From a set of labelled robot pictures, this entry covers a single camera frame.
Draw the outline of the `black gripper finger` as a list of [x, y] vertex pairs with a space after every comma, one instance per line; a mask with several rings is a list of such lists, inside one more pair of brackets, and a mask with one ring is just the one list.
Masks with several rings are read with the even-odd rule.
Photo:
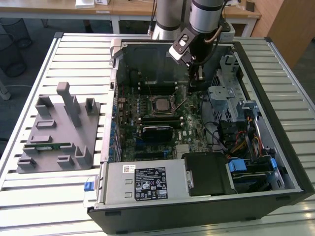
[[196, 86], [198, 91], [205, 91], [209, 86], [209, 79], [204, 71], [204, 66], [201, 65], [197, 71]]
[[195, 76], [196, 76], [196, 69], [197, 66], [195, 65], [196, 62], [192, 62], [188, 73], [189, 73], [189, 88], [188, 88], [188, 92], [193, 92], [196, 88], [196, 80], [195, 80]]

